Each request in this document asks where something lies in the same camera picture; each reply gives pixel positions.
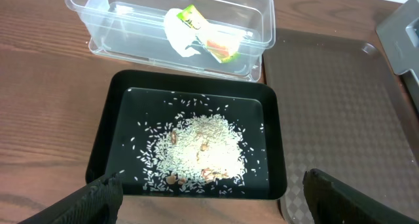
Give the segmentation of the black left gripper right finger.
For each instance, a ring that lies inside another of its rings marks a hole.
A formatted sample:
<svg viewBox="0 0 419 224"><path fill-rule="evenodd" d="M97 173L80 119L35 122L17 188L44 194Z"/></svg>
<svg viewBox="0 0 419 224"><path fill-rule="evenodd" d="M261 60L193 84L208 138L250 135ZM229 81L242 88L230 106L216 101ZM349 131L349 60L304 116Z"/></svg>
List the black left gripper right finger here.
<svg viewBox="0 0 419 224"><path fill-rule="evenodd" d="M302 184L315 224L418 224L317 168Z"/></svg>

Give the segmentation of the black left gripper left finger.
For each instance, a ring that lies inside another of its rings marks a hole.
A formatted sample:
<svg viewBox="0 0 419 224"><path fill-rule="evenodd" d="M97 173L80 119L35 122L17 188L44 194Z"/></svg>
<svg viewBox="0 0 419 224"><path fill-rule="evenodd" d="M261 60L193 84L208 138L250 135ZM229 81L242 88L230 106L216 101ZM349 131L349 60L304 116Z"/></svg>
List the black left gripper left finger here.
<svg viewBox="0 0 419 224"><path fill-rule="evenodd" d="M19 224L115 224L122 201L119 176L101 176Z"/></svg>

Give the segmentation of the green snack wrapper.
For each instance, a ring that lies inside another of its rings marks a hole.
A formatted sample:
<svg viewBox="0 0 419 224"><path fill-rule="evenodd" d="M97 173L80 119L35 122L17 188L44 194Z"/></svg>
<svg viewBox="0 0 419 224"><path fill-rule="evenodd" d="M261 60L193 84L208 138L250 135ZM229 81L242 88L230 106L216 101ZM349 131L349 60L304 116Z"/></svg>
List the green snack wrapper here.
<svg viewBox="0 0 419 224"><path fill-rule="evenodd" d="M241 42L252 37L252 32L207 21L194 5L179 12L180 19L196 37L196 40L220 63L233 61L239 54Z"/></svg>

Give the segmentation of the rice and food scraps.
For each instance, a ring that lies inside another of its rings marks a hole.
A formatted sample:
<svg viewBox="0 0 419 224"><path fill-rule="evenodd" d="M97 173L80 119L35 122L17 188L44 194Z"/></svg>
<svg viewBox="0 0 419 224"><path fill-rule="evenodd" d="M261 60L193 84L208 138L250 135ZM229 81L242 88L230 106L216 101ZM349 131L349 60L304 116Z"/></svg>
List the rice and food scraps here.
<svg viewBox="0 0 419 224"><path fill-rule="evenodd" d="M246 98L129 88L107 170L146 193L265 198L262 105Z"/></svg>

